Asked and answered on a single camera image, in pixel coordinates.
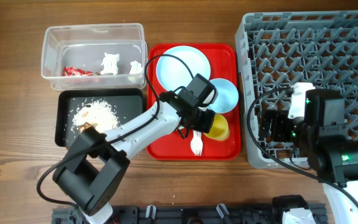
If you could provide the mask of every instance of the fork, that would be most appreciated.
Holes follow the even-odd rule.
[[[193,130],[193,139],[190,142],[190,147],[195,156],[200,156],[203,152],[203,140],[201,140],[201,132]]]

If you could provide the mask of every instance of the metal dish rack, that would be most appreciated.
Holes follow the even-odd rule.
[[[349,139],[358,140],[358,11],[248,13],[236,32],[238,71],[246,113],[255,96],[296,82],[339,90],[346,99]],[[290,98],[275,93],[257,102],[251,116],[258,139],[264,109],[288,110]],[[279,168],[267,159],[245,132],[248,160],[257,169]],[[263,139],[269,153],[290,164],[308,167],[290,142]]]

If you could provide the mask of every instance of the white plate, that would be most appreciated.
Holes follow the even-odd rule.
[[[197,73],[207,80],[211,76],[211,66],[208,59],[198,49],[189,46],[173,47],[164,54],[174,55],[182,59],[189,66],[193,76]],[[179,86],[186,87],[191,82],[187,68],[177,59],[160,57],[156,68],[157,80],[167,91],[175,90]]]

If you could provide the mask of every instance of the wooden surface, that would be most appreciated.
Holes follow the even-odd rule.
[[[358,1],[345,0],[9,2],[0,0],[0,223],[50,223],[57,207],[35,191],[41,173],[66,153],[53,140],[59,92],[40,76],[48,27],[140,22],[149,49],[164,42],[222,42],[234,48],[234,34],[247,12],[358,9]],[[67,199],[50,177],[42,188],[50,197]],[[287,194],[327,203],[314,180],[289,170],[251,168],[245,147],[228,162],[160,162],[144,151],[111,202],[216,205],[270,202]]]

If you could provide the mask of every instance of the clear plastic bin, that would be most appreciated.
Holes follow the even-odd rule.
[[[63,77],[65,66],[103,70],[104,53],[119,54],[117,75]],[[129,74],[131,62],[144,67],[147,47],[141,24],[96,24],[49,27],[42,47],[41,76],[54,90],[86,88],[143,88],[143,72]]]

